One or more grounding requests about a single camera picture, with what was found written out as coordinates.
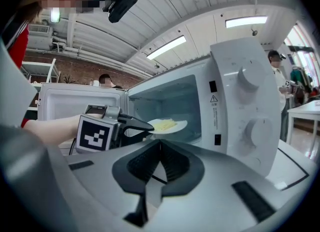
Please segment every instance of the white microwave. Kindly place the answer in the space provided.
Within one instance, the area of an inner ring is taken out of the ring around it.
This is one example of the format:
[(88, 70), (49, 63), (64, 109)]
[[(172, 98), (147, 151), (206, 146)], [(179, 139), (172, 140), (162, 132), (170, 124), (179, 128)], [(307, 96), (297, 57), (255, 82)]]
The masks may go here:
[(39, 120), (71, 117), (87, 104), (119, 106), (146, 122), (186, 120), (185, 129), (166, 139), (233, 156), (262, 176), (270, 172), (280, 138), (277, 85), (254, 38), (212, 45), (210, 56), (128, 90), (44, 83), (38, 100)]

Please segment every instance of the plate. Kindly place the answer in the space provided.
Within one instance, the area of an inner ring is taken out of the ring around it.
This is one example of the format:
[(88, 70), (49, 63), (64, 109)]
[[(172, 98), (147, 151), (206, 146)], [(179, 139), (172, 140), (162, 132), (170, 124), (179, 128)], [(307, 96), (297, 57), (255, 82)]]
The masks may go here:
[[(167, 119), (155, 119), (155, 120), (148, 122), (148, 124), (151, 124), (153, 126), (154, 124), (157, 124), (163, 120), (167, 120)], [(178, 132), (178, 131), (184, 129), (188, 124), (188, 122), (185, 120), (184, 121), (175, 121), (175, 122), (176, 122), (176, 125), (174, 127), (171, 127), (168, 130), (164, 130), (164, 131), (153, 130), (153, 131), (148, 131), (148, 132), (152, 133), (152, 134), (171, 134), (171, 133), (175, 133), (175, 132)]]

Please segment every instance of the microwave door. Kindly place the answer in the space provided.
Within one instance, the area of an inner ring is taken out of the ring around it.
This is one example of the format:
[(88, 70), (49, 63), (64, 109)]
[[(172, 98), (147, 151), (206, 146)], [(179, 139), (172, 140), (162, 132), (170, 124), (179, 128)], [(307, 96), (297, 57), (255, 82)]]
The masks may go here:
[(85, 112), (88, 104), (126, 108), (125, 91), (88, 85), (44, 83), (38, 97), (38, 120), (54, 120)]

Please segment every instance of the white table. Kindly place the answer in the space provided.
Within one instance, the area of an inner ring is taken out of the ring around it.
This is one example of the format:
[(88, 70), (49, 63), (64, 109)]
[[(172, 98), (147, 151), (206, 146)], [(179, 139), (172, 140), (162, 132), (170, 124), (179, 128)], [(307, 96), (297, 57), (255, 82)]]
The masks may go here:
[(289, 145), (291, 144), (291, 139), (292, 139), (292, 133), (294, 128), (294, 118), (301, 118), (301, 119), (314, 121), (312, 143), (309, 150), (309, 153), (311, 155), (314, 149), (315, 141), (316, 141), (318, 121), (320, 121), (320, 101), (312, 101), (305, 105), (289, 109), (288, 113), (289, 113), (289, 125), (288, 125), (288, 137), (286, 139), (286, 142)]

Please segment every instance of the fluorescent light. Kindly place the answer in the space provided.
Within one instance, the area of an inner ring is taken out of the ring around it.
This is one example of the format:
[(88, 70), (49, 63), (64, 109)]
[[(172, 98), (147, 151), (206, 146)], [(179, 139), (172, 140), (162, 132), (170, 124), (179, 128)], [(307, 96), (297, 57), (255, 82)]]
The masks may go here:
[(52, 23), (59, 23), (60, 21), (60, 10), (59, 8), (53, 8), (51, 10), (51, 18), (50, 18)]
[(265, 24), (268, 17), (246, 17), (246, 18), (235, 18), (225, 21), (225, 27), (235, 27), (235, 26), (244, 26), (244, 25), (254, 25), (254, 24)]
[(167, 44), (163, 45), (162, 47), (158, 48), (156, 51), (153, 51), (151, 54), (147, 55), (147, 58), (150, 60), (156, 58), (157, 56), (163, 54), (164, 52), (186, 42), (185, 37), (182, 35), (179, 38), (174, 39), (173, 41), (168, 42)]

